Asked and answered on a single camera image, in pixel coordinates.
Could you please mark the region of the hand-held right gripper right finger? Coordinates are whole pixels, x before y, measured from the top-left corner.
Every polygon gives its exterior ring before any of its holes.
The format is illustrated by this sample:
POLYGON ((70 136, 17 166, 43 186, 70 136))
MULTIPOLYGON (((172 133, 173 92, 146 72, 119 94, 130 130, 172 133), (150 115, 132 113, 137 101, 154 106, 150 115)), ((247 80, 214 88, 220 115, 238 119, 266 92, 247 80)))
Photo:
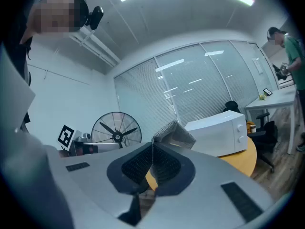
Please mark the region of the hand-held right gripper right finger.
POLYGON ((227 162, 183 147, 164 145, 190 159, 195 175, 178 195, 157 196, 143 229, 237 229, 273 204, 270 194, 227 162))

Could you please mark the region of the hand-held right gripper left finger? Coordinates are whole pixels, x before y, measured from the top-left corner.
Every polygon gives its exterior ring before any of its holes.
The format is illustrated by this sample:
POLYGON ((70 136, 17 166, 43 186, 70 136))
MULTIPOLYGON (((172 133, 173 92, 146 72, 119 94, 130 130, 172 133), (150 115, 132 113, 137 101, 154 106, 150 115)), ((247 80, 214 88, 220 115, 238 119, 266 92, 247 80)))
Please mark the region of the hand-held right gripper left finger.
POLYGON ((51 171, 75 229, 151 229, 141 217, 139 193, 151 166, 151 143, 84 156, 60 157, 51 171))

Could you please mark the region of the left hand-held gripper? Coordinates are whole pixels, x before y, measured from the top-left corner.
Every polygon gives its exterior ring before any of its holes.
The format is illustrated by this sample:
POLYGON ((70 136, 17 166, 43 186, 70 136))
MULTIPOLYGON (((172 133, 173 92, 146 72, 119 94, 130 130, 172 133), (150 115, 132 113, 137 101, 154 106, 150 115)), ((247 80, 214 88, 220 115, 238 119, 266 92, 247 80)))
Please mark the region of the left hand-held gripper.
POLYGON ((92 144, 91 135, 82 133, 77 129, 72 129, 66 125, 63 126, 57 142, 61 146, 60 156, 82 156, 93 153, 103 153, 120 148, 120 145, 114 143, 92 144))

